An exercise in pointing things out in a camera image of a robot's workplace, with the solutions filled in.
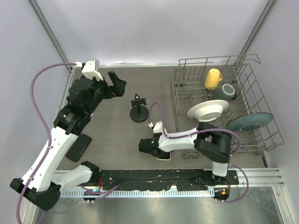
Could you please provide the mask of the black round-base phone stand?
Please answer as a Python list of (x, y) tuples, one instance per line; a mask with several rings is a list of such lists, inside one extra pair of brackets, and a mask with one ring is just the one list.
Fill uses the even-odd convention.
[(134, 100), (131, 100), (132, 109), (130, 110), (130, 118), (136, 122), (145, 122), (149, 117), (149, 110), (146, 107), (146, 99), (135, 94)]

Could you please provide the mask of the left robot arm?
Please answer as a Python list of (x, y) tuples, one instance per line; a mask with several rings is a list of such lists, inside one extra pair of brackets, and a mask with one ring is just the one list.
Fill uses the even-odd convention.
[(87, 183), (95, 186), (100, 179), (100, 168), (84, 161), (76, 169), (59, 177), (54, 173), (66, 152), (78, 140), (91, 114), (104, 99), (122, 97), (127, 82), (108, 72), (112, 85), (105, 79), (82, 75), (69, 89), (67, 105), (57, 114), (45, 144), (31, 169), (22, 177), (14, 178), (10, 187), (43, 211), (49, 211), (60, 196), (74, 187)]

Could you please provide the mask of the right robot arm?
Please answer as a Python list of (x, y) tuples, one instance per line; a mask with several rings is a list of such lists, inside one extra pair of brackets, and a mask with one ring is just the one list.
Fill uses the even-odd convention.
[(168, 133), (163, 123), (152, 127), (153, 136), (141, 139), (140, 152), (150, 154), (159, 160), (169, 160), (173, 151), (193, 149), (212, 162), (211, 179), (216, 184), (228, 178), (231, 141), (234, 133), (228, 129), (217, 128), (209, 123), (200, 122), (197, 128), (179, 133)]

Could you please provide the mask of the black phone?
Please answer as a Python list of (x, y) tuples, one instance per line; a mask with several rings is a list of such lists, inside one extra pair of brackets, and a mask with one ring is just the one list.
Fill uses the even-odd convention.
[(66, 158), (73, 162), (77, 162), (84, 153), (84, 151), (87, 149), (91, 141), (92, 138), (90, 136), (80, 134), (66, 153)]

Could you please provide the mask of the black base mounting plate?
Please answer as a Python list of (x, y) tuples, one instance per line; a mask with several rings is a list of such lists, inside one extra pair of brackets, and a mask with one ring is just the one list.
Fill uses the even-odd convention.
[(127, 169), (102, 170), (96, 178), (81, 183), (84, 187), (99, 187), (110, 190), (117, 186), (123, 191), (168, 191), (175, 185), (177, 190), (204, 190), (208, 187), (238, 185), (235, 170), (229, 170), (224, 178), (213, 176), (206, 169)]

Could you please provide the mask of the white bowl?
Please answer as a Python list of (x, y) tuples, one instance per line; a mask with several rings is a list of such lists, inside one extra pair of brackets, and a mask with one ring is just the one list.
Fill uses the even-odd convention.
[(209, 100), (192, 107), (187, 116), (200, 122), (209, 122), (218, 119), (228, 107), (229, 103), (225, 100)]

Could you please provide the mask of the dark green mug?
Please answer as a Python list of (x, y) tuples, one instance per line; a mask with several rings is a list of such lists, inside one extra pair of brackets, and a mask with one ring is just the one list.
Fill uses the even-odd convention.
[(236, 92), (233, 86), (229, 84), (223, 84), (213, 93), (212, 100), (225, 100), (227, 102), (236, 99)]

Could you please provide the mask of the yellow mug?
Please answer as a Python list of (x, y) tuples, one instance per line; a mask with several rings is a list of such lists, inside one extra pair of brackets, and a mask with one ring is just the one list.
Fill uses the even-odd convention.
[(222, 74), (218, 69), (210, 69), (206, 75), (204, 87), (209, 90), (215, 90), (218, 88), (220, 81), (222, 80)]

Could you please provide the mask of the blue-green plate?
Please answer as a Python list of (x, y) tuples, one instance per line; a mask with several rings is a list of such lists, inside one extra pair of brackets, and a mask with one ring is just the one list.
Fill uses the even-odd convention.
[(227, 123), (226, 128), (233, 132), (250, 132), (267, 126), (274, 119), (271, 113), (256, 112), (238, 117)]

